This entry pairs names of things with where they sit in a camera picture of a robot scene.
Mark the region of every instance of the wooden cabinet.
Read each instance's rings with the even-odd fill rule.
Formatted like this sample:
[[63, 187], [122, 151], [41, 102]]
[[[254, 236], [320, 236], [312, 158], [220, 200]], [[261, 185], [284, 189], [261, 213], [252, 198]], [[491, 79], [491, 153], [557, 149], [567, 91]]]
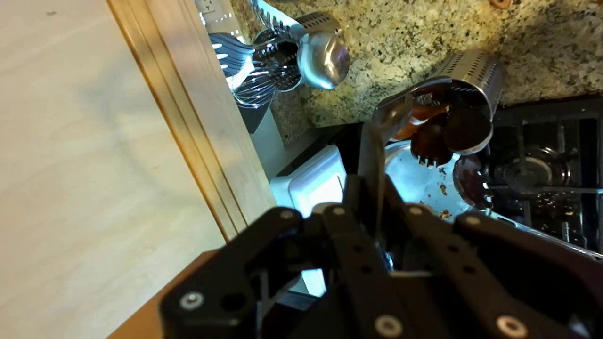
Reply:
[[[120, 6], [1, 2], [0, 337], [107, 337], [271, 206], [201, 27], [171, 30], [184, 2]], [[135, 49], [122, 13], [161, 32]]]

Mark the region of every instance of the metal utensil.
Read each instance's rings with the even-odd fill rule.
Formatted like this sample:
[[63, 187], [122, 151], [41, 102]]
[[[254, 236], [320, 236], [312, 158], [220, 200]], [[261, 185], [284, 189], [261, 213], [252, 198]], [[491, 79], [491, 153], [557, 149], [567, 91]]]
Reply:
[[246, 45], [225, 32], [208, 34], [208, 40], [225, 77], [233, 77], [242, 70], [252, 70], [252, 45]]
[[357, 177], [363, 181], [367, 202], [372, 204], [371, 209], [361, 211], [365, 217], [367, 234], [380, 238], [380, 221], [384, 206], [384, 143], [386, 138], [376, 123], [365, 123], [361, 126], [359, 155], [357, 155]]
[[450, 83], [450, 77], [431, 77], [388, 96], [378, 102], [372, 121], [386, 132], [389, 141], [408, 140], [420, 125], [448, 109], [438, 100], [438, 93], [446, 91]]
[[299, 17], [297, 23], [306, 32], [297, 53], [301, 81], [312, 89], [335, 89], [350, 66], [339, 21], [327, 12], [312, 12]]
[[450, 77], [450, 91], [469, 106], [485, 106], [493, 119], [502, 87], [502, 68], [485, 51], [470, 49], [442, 61], [433, 77]]
[[297, 17], [297, 23], [305, 28], [306, 34], [312, 32], [333, 32], [342, 36], [339, 21], [329, 12], [312, 12], [303, 17]]
[[263, 64], [263, 70], [271, 74], [271, 81], [276, 93], [290, 93], [301, 83], [297, 70], [297, 45], [288, 36], [278, 36], [273, 30], [257, 34], [254, 44], [271, 45], [257, 51], [254, 59]]
[[431, 117], [427, 123], [420, 125], [410, 141], [410, 151], [423, 166], [440, 166], [450, 162], [452, 153], [444, 143], [444, 125], [446, 113]]
[[256, 68], [250, 76], [233, 91], [233, 98], [242, 109], [257, 109], [271, 102], [274, 85], [271, 74]]
[[442, 134], [446, 149], [455, 155], [474, 155], [489, 143], [493, 126], [484, 109], [485, 108], [469, 108], [463, 104], [450, 106]]
[[452, 174], [459, 157], [438, 168], [425, 168], [416, 162], [410, 141], [397, 141], [386, 147], [386, 174], [404, 204], [421, 204], [444, 221], [474, 209], [455, 189]]
[[346, 77], [350, 55], [333, 32], [312, 32], [299, 42], [297, 68], [305, 85], [331, 91]]
[[305, 28], [286, 13], [278, 12], [263, 0], [248, 0], [250, 8], [259, 15], [263, 25], [267, 25], [276, 34], [286, 34], [293, 40], [301, 40]]
[[491, 190], [476, 157], [459, 157], [452, 172], [457, 194], [476, 209], [491, 209]]

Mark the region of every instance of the granite countertop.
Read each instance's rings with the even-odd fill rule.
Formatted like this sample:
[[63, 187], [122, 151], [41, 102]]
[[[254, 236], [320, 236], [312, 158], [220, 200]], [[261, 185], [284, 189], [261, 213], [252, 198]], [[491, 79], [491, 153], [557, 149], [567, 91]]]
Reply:
[[[433, 74], [452, 51], [487, 49], [504, 66], [502, 106], [603, 93], [600, 0], [271, 0], [291, 17], [339, 19], [352, 68], [335, 91], [299, 89], [312, 126], [365, 121], [374, 106]], [[257, 19], [233, 4], [246, 34]]]

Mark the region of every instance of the stove burner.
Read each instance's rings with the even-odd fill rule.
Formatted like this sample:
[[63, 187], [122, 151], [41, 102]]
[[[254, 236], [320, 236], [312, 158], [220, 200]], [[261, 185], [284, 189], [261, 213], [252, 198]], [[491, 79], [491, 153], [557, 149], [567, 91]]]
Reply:
[[533, 157], [514, 158], [502, 168], [502, 181], [514, 192], [531, 192], [534, 187], [551, 183], [551, 168]]
[[538, 187], [565, 187], [570, 181], [567, 157], [557, 155], [548, 147], [527, 147], [525, 157], [506, 157], [510, 160], [495, 166], [493, 189], [506, 189], [518, 196], [534, 196]]

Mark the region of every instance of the metal spoon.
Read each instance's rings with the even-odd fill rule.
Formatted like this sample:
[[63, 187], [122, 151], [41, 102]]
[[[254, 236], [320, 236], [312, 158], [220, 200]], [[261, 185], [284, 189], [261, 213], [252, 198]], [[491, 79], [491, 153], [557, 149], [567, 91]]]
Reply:
[[310, 32], [299, 42], [297, 68], [308, 87], [331, 91], [348, 74], [350, 55], [335, 32]]

